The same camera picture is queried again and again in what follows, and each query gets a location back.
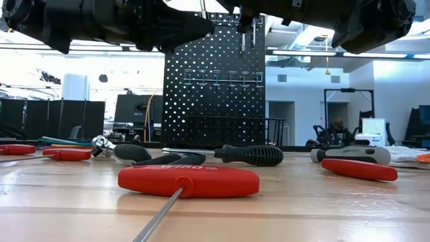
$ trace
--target computer monitor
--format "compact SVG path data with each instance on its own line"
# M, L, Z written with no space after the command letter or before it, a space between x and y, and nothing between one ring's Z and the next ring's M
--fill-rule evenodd
M419 106L419 118L421 125L430 126L430 105Z
M146 105L150 97L151 95L118 95L115 122L144 123ZM160 124L163 115L163 96L154 95L152 101L154 105L150 107L152 113L150 117L154 118L152 120L154 123Z

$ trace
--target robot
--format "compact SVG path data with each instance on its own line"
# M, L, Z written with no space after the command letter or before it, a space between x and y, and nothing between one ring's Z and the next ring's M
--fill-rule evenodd
M353 54L407 35L416 7L413 0L217 1L230 13L241 8L238 32L249 31L265 13L282 18L284 25L295 21L333 29L332 47ZM166 53L214 32L205 9L195 16L163 0L3 0L2 9L9 28L64 54L72 40L135 44L139 50Z

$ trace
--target white cloth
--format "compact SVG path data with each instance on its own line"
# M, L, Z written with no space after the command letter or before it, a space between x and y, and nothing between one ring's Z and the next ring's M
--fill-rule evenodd
M420 151L408 147L385 147L385 149L391 154L389 166L430 169L430 163L417 161L417 155L427 154L430 151Z

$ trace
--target cable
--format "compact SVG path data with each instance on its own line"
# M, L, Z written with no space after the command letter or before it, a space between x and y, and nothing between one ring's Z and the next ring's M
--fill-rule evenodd
M151 108L151 101L155 95L155 92L156 91L154 91L153 95L149 98L148 104L146 105L145 125L143 127L143 142L145 142L145 143L146 143L146 124L148 123L148 116L149 116L149 110Z

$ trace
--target orange object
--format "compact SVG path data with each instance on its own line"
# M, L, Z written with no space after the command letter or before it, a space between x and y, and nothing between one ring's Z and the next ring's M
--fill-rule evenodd
M158 196L182 198L233 198L256 194L259 176L244 169L208 165L144 165L118 174L121 188Z
M360 179L393 182L397 180L397 170L386 165L344 159L323 159L322 168L333 173Z
M51 155L56 161L84 161L91 158L91 151L81 149L47 149L42 151L43 156Z
M32 145L0 145L0 155L34 154L36 148Z
M417 161L430 163L430 153L417 155Z

